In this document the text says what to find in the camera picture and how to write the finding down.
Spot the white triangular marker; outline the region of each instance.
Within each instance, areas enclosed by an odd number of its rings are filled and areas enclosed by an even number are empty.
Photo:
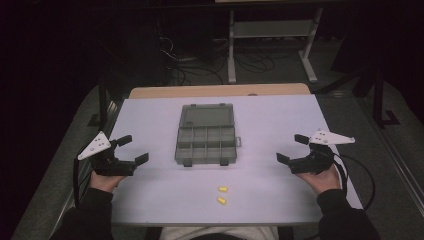
[[[97,136],[93,139],[93,141],[91,141],[90,144],[88,144],[84,151],[78,155],[78,160],[86,159],[108,148],[110,148],[110,142],[106,135],[100,131],[100,133],[97,134]]]
[[[347,144],[354,143],[355,138],[345,137],[339,134],[327,132],[324,130],[318,130],[310,139],[309,142],[329,145],[329,144]]]

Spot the gray floor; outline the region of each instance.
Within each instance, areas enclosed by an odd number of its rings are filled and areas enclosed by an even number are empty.
[[[280,45],[283,47],[261,48],[260,53],[242,54],[248,45],[237,49],[239,60],[255,65],[250,70],[261,71],[261,63],[249,62],[254,57],[273,57],[274,69],[262,73],[246,71],[236,64],[237,83],[287,83],[300,82],[307,84],[311,90],[319,89],[343,76],[330,71],[331,64],[337,53],[340,42],[318,40],[310,54],[311,63],[318,76],[319,82],[310,84],[303,71],[296,50],[302,46],[299,40],[284,40],[277,42],[260,42],[261,46]],[[208,69],[218,70],[225,58],[219,58],[214,66]],[[268,67],[272,66],[269,60],[263,61]],[[197,66],[199,63],[187,63]],[[196,74],[207,74],[199,69],[190,69]],[[219,69],[219,76],[226,81],[227,69],[224,65]],[[184,85],[220,84],[215,74],[198,76],[186,73]],[[424,128],[406,106],[399,92],[385,85],[384,109],[391,110],[400,120],[400,125],[387,126],[381,132],[370,120],[372,106],[371,94],[367,98],[355,98],[351,89],[355,80],[341,86],[336,91],[326,95],[318,95],[317,99],[327,120],[330,131],[346,136],[354,136],[355,144],[338,146],[339,152],[358,159],[365,164],[376,179],[376,196],[368,209],[368,215],[380,232],[382,239],[423,239],[424,218],[416,203],[411,197],[401,175],[395,167],[392,152],[386,148],[382,134],[390,137],[397,153],[403,158],[420,186],[424,186],[424,163],[422,156],[424,148]],[[90,141],[96,134],[96,127],[87,124],[93,114],[98,112],[97,89],[86,97],[74,120],[65,135],[52,163],[47,171],[37,193],[34,195],[13,239],[47,239],[53,231],[57,219],[66,200],[71,196],[72,159],[79,148]],[[346,161],[352,182],[365,204],[371,194],[371,184],[365,171],[354,162]],[[315,234],[316,225],[296,226],[295,239],[303,239]],[[114,236],[117,240],[144,239],[145,228],[115,226]]]

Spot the controller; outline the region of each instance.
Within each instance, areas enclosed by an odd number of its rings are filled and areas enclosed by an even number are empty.
[[[315,173],[328,170],[334,163],[334,153],[329,144],[344,144],[355,142],[354,138],[347,138],[338,134],[318,130],[311,138],[296,134],[296,142],[309,145],[310,153],[303,158],[292,159],[277,153],[277,161],[287,165],[292,174]]]
[[[149,154],[145,153],[135,158],[134,161],[121,161],[115,157],[116,147],[121,147],[130,142],[132,142],[131,135],[109,142],[104,133],[100,132],[78,156],[78,160],[93,156],[91,158],[91,166],[99,175],[133,176],[137,167],[149,160]]]

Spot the white table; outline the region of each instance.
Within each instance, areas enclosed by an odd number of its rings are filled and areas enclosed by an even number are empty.
[[[242,147],[229,166],[174,160],[184,104],[232,103]],[[277,162],[276,152],[304,157],[294,134],[330,130],[314,95],[182,97],[125,100],[111,139],[132,135],[117,148],[121,160],[148,152],[150,160],[115,190],[112,222],[146,226],[295,225],[317,222],[321,212],[310,187]],[[229,188],[227,193],[218,191]],[[227,200],[222,205],[218,197]],[[348,200],[362,208],[348,182]]]

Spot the yellow object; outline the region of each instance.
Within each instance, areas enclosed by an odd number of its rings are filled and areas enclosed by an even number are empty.
[[[219,197],[218,198],[218,202],[220,202],[222,205],[225,205],[226,203],[227,203],[227,200],[225,200],[224,198],[222,198],[222,197]]]
[[[220,192],[228,192],[228,188],[227,187],[219,187],[218,190]]]

